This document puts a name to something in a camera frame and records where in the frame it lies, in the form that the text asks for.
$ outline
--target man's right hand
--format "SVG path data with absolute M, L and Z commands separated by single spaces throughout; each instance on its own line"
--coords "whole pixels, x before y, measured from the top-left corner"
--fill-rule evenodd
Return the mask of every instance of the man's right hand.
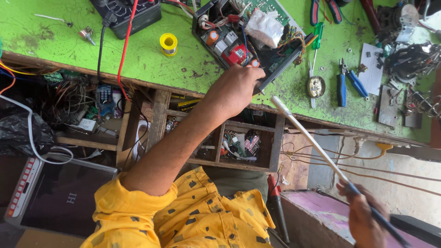
M 349 230 L 355 239 L 355 247 L 385 248 L 385 237 L 388 233 L 372 218 L 369 204 L 377 209 L 386 220 L 389 220 L 389 211 L 361 184 L 355 184 L 355 186 L 362 195 L 350 195 L 346 192 L 342 182 L 337 184 L 340 195 L 345 195 L 349 202 Z

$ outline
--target open electronic device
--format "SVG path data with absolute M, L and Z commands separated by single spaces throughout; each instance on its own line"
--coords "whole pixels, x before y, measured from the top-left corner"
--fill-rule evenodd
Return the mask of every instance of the open electronic device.
M 43 158 L 68 159 L 52 154 Z M 4 219 L 22 228 L 88 237 L 97 225 L 92 220 L 94 194 L 116 175 L 116 168 L 78 159 L 55 165 L 29 158 Z
M 282 29 L 275 48 L 257 38 L 271 38 L 272 21 Z M 258 35 L 251 35 L 247 27 L 252 23 L 265 30 L 255 29 Z M 193 15 L 192 33 L 225 69 L 233 64 L 261 67 L 266 77 L 254 94 L 263 93 L 294 60 L 301 63 L 305 44 L 314 37 L 306 36 L 277 0 L 211 0 Z

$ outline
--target green screwdriver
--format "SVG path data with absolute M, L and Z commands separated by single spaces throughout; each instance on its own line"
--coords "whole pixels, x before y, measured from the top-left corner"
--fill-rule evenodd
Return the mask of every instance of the green screwdriver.
M 324 23 L 317 23 L 316 28 L 315 28 L 315 35 L 318 35 L 318 36 L 314 40 L 314 43 L 312 44 L 312 49 L 315 50 L 314 62 L 312 63 L 312 71 L 314 71 L 315 57 L 317 56 L 317 50 L 320 48 L 321 34 L 323 33 L 323 28 L 324 27 L 325 27 Z

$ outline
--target white plastic bag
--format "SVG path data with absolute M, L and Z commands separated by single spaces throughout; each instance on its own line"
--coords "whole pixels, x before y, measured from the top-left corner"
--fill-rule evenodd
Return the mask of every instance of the white plastic bag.
M 274 49 L 282 38 L 283 28 L 276 19 L 256 9 L 245 27 L 245 32 Z

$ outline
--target yellow shirt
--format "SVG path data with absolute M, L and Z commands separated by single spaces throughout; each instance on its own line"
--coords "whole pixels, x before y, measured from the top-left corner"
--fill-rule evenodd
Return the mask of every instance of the yellow shirt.
M 259 190 L 221 197 L 202 167 L 178 178 L 163 196 L 126 190 L 115 180 L 95 193 L 95 232 L 81 248 L 272 247 L 275 228 Z

